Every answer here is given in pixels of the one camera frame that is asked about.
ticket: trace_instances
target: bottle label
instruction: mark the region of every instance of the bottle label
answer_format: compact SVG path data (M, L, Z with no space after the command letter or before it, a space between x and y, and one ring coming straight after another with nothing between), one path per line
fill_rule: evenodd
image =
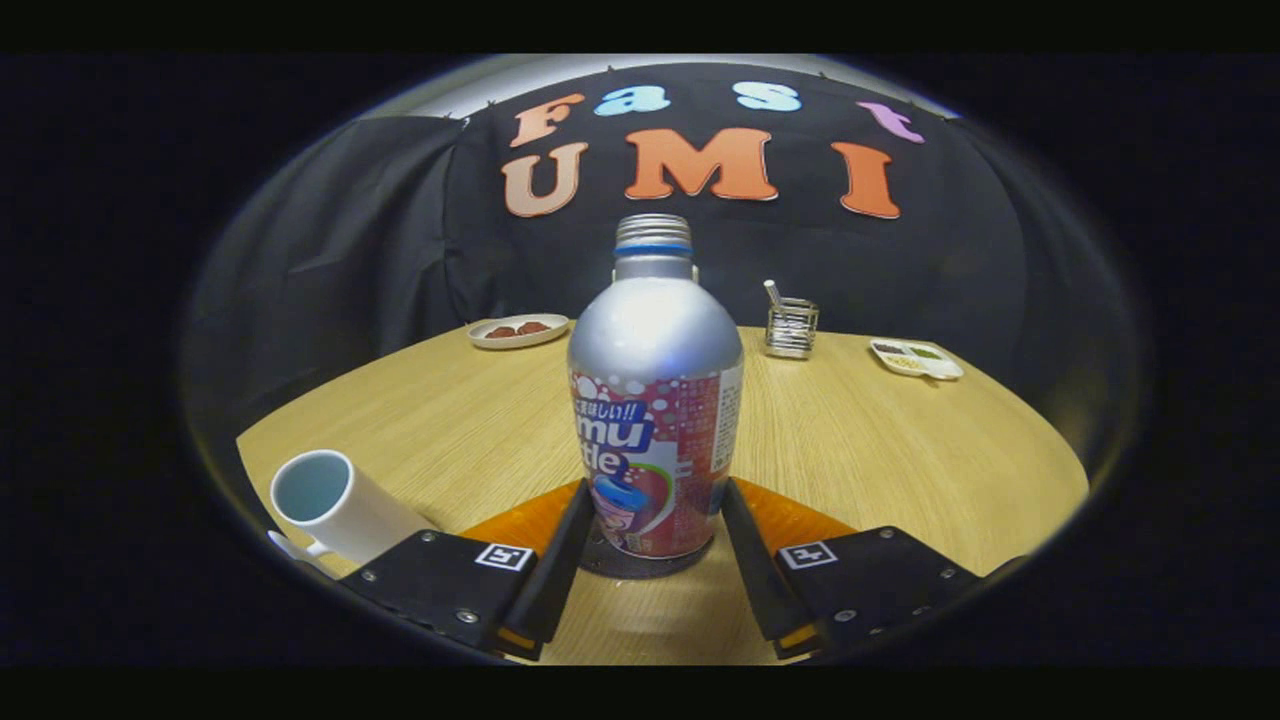
M733 456L742 365L650 383L571 370L570 386L605 538L652 559L705 544Z

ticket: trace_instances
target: white tray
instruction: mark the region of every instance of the white tray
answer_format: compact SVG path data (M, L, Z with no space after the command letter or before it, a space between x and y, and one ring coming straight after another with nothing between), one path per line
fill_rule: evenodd
M870 346L886 368L902 375L928 375L938 380L954 380L964 375L964 368L959 363L927 342L873 337Z
M520 325L530 322L541 323L550 329L512 337L485 337L503 325L507 325L511 329L517 329ZM564 334L564 331L567 329L568 318L564 315L535 313L532 315L512 315L509 318L499 318L497 320L480 320L472 325L470 331L467 331L467 337L471 338L472 345L485 350L515 350L517 347L529 347L531 345L541 345L556 340Z

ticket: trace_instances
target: aluminum bottle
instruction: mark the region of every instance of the aluminum bottle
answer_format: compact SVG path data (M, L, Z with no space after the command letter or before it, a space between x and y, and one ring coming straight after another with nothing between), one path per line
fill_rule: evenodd
M575 427L603 534L668 559L713 534L737 433L742 342L694 282L689 223L618 223L614 282L568 346Z

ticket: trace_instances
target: metal mesh pen holder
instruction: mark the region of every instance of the metal mesh pen holder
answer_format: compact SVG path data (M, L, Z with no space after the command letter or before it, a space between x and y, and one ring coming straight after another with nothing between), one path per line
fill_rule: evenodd
M818 306L799 297L783 297L769 305L764 328L764 348L778 357L808 357L818 337Z

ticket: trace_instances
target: orange letter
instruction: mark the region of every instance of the orange letter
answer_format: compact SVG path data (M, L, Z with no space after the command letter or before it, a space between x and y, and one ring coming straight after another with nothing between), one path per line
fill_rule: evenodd
M586 150L585 142L561 145L549 155L556 160L556 190L536 197L534 195L534 165L538 155L512 160L502 167L507 176L507 210L521 218L550 215L563 208L577 193L577 159Z
M673 129L643 129L627 136L636 146L636 182L626 190L631 200L659 200L672 192L663 182L662 169L680 183L686 195L694 196L719 168L721 179L712 193L730 200L773 200L778 188L764 174L764 143L769 133L748 128L728 128L700 151L694 150Z
M524 113L516 113L516 119L520 120L520 131L516 133L516 140L511 141L512 147L520 147L526 142L532 142L539 137L547 137L548 135L556 132L556 128L550 127L549 120L556 120L557 123L563 123L564 118L568 117L568 104L581 102L586 100L580 92L573 95L566 95L559 100L552 100L550 102L543 102L536 108L530 108Z
M840 204L846 210L873 218L900 218L902 211L888 199L888 179L884 177L884 165L893 159L879 150L851 142L832 142L831 146L845 156L849 170L849 195L841 197Z

